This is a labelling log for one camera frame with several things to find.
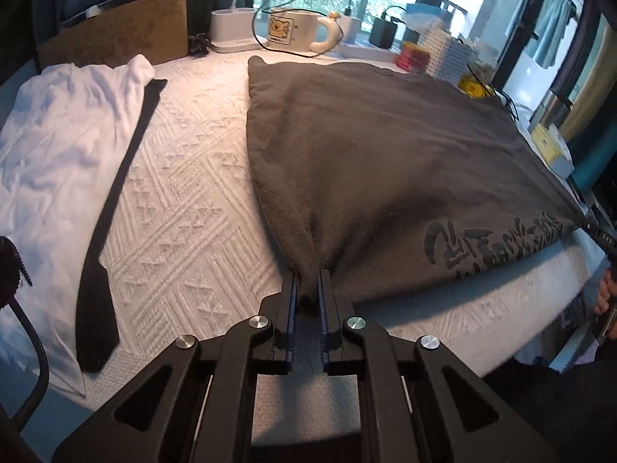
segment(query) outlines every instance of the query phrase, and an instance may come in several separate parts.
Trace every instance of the gray towel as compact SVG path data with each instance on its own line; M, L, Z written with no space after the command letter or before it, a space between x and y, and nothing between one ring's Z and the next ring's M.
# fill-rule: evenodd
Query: gray towel
M369 64L249 60L261 208L313 300L418 291L540 250L581 212L497 98Z

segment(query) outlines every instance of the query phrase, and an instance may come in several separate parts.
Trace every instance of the bed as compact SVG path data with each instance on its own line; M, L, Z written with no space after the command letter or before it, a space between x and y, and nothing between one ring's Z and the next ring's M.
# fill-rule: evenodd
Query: bed
M155 67L155 78L168 84L101 255L120 345L100 373L83 375L83 392L63 392L75 404L96 410L178 335L223 334L280 289L285 263L265 229L246 152L252 55L268 63L334 61L259 51ZM514 264L420 297L363 304L359 312L408 340L437 335L483 375L546 327L603 258L586 234L575 231ZM258 379L254 444L359 430L354 381L322 374L314 320L300 319L298 333L292 373Z

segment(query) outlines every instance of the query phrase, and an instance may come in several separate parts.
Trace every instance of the mug handle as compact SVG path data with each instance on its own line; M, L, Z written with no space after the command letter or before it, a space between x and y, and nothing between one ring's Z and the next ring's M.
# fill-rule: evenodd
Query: mug handle
M326 36L326 39L323 42L311 43L310 49L312 52L322 54L323 52L329 51L329 49L333 49L334 46L340 41L342 38L341 27L334 19L325 16L319 16L317 18L317 22L328 29L328 36Z

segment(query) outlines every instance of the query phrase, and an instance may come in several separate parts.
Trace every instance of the mug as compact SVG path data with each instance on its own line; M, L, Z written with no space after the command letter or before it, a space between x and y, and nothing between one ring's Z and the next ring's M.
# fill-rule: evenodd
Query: mug
M317 26L328 30L323 42L316 42ZM268 20L268 46L276 51L315 52L334 48L341 39L341 29L334 19L306 10L276 8Z

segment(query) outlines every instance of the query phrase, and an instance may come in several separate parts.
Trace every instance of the hanging towel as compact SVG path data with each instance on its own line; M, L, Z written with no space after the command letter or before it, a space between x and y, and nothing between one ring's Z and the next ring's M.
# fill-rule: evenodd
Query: hanging towel
M576 15L576 7L571 0L544 0L536 23L538 39L531 39L525 52L538 66L547 69L555 65L559 43L563 39L570 18Z

